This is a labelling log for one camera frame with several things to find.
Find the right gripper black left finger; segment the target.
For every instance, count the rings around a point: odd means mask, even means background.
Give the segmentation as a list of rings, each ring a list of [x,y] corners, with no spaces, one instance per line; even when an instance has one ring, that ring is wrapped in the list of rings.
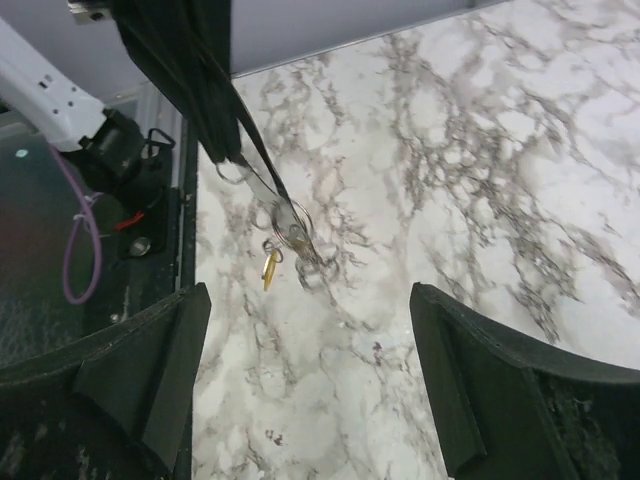
[[[198,283],[2,369],[2,478],[172,478],[210,309]]]

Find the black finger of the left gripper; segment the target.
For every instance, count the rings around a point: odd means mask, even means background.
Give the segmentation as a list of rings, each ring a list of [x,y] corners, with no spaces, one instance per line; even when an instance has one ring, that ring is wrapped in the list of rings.
[[[216,131],[192,2],[112,1],[110,12],[129,57],[195,128],[209,158],[220,163],[228,159],[215,159]]]
[[[209,114],[216,131],[215,159],[238,160],[241,140],[231,94],[231,1],[192,2],[197,38],[202,46],[206,82],[209,88]]]

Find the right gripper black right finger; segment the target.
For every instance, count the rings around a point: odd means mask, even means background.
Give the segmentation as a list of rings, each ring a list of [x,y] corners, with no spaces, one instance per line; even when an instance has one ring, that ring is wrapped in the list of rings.
[[[410,314],[452,479],[635,479],[639,374],[507,327],[417,283]]]

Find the yellow key tag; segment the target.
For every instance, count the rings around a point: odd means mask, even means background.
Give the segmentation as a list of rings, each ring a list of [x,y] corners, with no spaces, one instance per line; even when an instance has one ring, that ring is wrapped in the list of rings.
[[[269,290],[274,278],[275,270],[281,261],[282,254],[279,249],[274,249],[267,255],[261,276],[264,291]]]

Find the large metal key ring band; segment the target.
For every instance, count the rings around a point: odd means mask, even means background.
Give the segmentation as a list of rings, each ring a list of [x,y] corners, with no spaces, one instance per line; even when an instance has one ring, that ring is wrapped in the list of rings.
[[[266,210],[271,231],[271,236],[262,244],[266,257],[274,249],[279,249],[283,261],[285,249],[294,252],[300,284],[309,291],[319,290],[339,275],[337,246],[316,237],[310,213],[290,197],[252,116],[232,83],[231,94],[238,123],[257,150],[267,173],[260,174],[259,168],[252,166],[241,153],[238,160],[230,161],[241,172],[241,177],[237,180],[224,177],[223,180],[233,185],[248,184],[256,200]]]

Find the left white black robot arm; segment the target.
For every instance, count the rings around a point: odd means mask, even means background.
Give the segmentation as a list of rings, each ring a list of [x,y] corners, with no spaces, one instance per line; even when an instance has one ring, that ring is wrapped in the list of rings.
[[[244,161],[241,102],[231,83],[229,1],[103,1],[133,63],[195,128],[210,160]],[[1,22],[1,101],[58,152],[79,161],[91,189],[114,194],[134,176],[136,156],[88,154],[104,131],[104,102]]]

